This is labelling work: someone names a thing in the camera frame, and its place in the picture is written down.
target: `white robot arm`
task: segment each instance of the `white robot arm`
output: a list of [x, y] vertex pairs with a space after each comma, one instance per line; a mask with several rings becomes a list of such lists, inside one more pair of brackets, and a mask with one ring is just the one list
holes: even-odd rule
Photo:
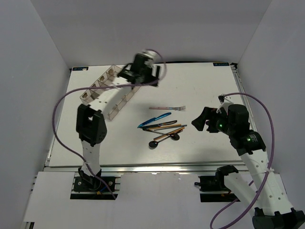
[[146, 84], [157, 82], [160, 66], [156, 67], [155, 76], [152, 74], [157, 53], [144, 50], [134, 57], [133, 63], [123, 67], [112, 82], [112, 88], [103, 92], [89, 105], [81, 104], [77, 111], [76, 131], [81, 140], [83, 157], [86, 162], [79, 168], [79, 174], [89, 190], [98, 190], [103, 184], [92, 173], [101, 177], [100, 145], [107, 134], [103, 114], [108, 114], [121, 98], [132, 90], [132, 87], [120, 87], [124, 84]]
[[[249, 213], [255, 229], [297, 229], [305, 222], [303, 211], [294, 210], [287, 195], [276, 181], [273, 169], [268, 168], [266, 146], [258, 132], [250, 130], [249, 113], [245, 106], [234, 104], [229, 97], [219, 96], [219, 108], [205, 107], [201, 115], [192, 121], [198, 131], [205, 124], [210, 133], [223, 132], [249, 169], [254, 184], [259, 190], [266, 172], [268, 177]], [[233, 191], [248, 207], [256, 193], [242, 179], [234, 166], [217, 170], [214, 183]]]

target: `white enclosure wall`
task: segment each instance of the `white enclosure wall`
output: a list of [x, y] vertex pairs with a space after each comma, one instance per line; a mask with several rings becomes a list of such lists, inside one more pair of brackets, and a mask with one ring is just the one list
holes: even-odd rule
[[69, 70], [29, 0], [0, 1], [0, 228], [19, 229]]
[[143, 48], [167, 61], [239, 62], [271, 0], [32, 0], [69, 67], [125, 64]]
[[[273, 0], [239, 63], [245, 90], [269, 108], [275, 125], [274, 168], [293, 205], [305, 209], [305, 1]], [[258, 131], [270, 149], [264, 110], [251, 101]]]

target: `cable tie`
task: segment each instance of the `cable tie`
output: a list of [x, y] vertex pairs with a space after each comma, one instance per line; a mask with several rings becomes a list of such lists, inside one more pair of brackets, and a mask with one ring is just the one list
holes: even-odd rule
[[111, 87], [114, 87], [115, 89], [119, 89], [115, 84], [111, 84]]
[[265, 171], [263, 171], [263, 172], [261, 172], [261, 173], [255, 173], [255, 174], [252, 174], [252, 176], [256, 176], [256, 175], [259, 175], [259, 174], [264, 174], [264, 173], [266, 173], [266, 172], [268, 172], [268, 173], [273, 173], [275, 170], [273, 169], [273, 168], [271, 168], [271, 169], [267, 169], [267, 170], [265, 170]]

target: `clear plastic organizer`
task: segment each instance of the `clear plastic organizer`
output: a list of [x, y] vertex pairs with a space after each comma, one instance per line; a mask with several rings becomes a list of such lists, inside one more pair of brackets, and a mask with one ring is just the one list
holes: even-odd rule
[[[92, 85], [91, 87], [103, 87], [110, 86], [117, 77], [118, 73], [122, 68], [112, 65], [106, 72], [104, 72]], [[113, 109], [107, 114], [107, 118], [112, 120], [119, 111], [127, 104], [127, 102], [133, 97], [133, 95], [140, 89], [140, 87], [134, 87], [131, 92], [126, 94], [119, 100]], [[89, 89], [86, 90], [81, 96], [81, 102], [85, 105], [90, 104], [93, 100], [99, 97], [105, 90], [104, 89]]]

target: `metal fork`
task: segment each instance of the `metal fork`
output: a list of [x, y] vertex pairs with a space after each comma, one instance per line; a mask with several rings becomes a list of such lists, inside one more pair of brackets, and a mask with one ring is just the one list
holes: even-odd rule
[[179, 107], [165, 107], [165, 106], [151, 106], [149, 109], [153, 110], [174, 110], [174, 111], [185, 111], [186, 106], [179, 106]]

